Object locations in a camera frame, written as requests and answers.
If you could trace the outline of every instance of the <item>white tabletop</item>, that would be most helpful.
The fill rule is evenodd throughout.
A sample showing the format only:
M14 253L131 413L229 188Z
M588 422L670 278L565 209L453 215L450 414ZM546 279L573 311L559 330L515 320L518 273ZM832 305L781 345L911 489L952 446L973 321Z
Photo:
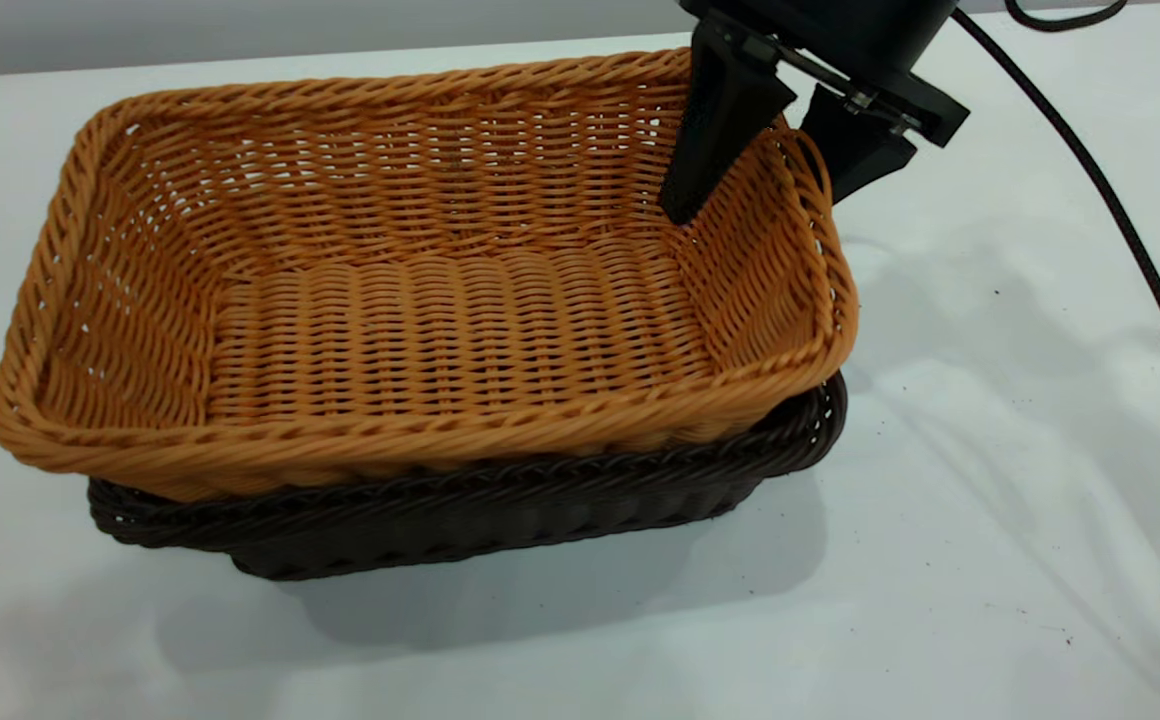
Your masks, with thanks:
M1064 36L983 22L1160 266L1160 5ZM110 101L682 42L0 77L0 352L72 133ZM973 114L839 210L863 327L815 470L711 523L275 586L119 546L81 478L0 450L0 717L1159 719L1160 318L988 56L949 24L918 70Z

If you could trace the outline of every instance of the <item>brown wicker basket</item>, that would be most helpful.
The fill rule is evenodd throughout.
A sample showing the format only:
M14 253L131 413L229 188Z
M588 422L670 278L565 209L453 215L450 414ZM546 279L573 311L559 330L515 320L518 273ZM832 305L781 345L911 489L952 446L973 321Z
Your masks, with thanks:
M844 422L846 386L833 374L748 432L703 446L183 506L99 479L87 496L96 528L118 541L225 552L263 579L324 579L713 518L764 478L821 460Z
M174 90L77 137L0 442L176 501L732 436L826 381L855 290L807 138L657 205L688 51Z

